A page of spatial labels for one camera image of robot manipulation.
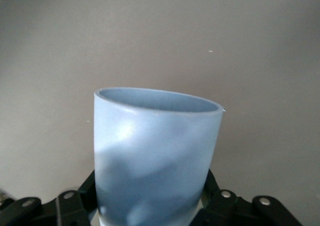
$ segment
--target silver screw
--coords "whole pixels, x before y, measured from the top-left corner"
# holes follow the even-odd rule
[[[263,204],[263,205],[265,205],[265,206],[269,206],[269,205],[271,204],[270,200],[267,199],[267,198],[265,198],[265,197],[261,197],[261,198],[259,199],[259,201],[260,201],[261,204]]]
[[[231,197],[231,193],[228,191],[222,191],[221,192],[222,197],[224,198],[230,198]]]
[[[70,199],[74,194],[74,192],[67,192],[65,195],[63,195],[63,198],[65,200]]]
[[[32,205],[34,203],[35,199],[34,198],[31,198],[31,199],[28,199],[27,201],[25,201],[23,204],[21,204],[22,207],[28,207],[30,205]]]

